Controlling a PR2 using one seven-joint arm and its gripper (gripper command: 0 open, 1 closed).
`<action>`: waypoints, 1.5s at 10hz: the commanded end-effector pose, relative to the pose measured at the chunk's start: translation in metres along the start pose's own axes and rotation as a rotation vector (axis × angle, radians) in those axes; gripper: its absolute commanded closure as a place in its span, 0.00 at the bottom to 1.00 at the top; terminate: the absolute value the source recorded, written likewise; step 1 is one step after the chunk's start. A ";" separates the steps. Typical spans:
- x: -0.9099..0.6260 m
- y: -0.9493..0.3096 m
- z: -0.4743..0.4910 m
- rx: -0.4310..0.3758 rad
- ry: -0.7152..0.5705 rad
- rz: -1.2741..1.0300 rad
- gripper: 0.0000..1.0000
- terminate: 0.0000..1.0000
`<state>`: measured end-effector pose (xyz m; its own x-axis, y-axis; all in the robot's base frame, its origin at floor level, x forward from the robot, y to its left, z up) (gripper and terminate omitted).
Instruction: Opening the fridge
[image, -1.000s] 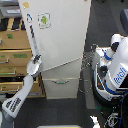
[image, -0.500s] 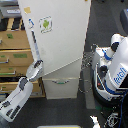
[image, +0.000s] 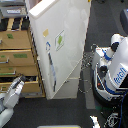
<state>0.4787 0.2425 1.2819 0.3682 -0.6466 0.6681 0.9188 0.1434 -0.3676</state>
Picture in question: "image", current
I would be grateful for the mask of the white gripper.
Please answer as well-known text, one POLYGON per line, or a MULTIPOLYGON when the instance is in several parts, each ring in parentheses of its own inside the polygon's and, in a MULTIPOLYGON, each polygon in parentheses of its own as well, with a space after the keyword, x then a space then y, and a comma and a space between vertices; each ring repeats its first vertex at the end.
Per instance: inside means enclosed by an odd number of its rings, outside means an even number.
POLYGON ((24 86, 23 83, 19 83, 21 81, 25 83, 26 77, 24 75, 15 78, 11 83, 7 93, 4 96, 3 105, 5 107, 13 108, 17 104, 20 97, 20 93, 24 86))

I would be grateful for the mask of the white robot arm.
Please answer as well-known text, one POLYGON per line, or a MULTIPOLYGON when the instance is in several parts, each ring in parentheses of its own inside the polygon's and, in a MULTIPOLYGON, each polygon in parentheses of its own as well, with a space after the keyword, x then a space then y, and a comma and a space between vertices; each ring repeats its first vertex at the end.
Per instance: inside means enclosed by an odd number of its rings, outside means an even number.
POLYGON ((6 93, 0 94, 0 128, 2 128, 12 117, 13 108, 17 104, 26 77, 21 75, 13 80, 6 93))

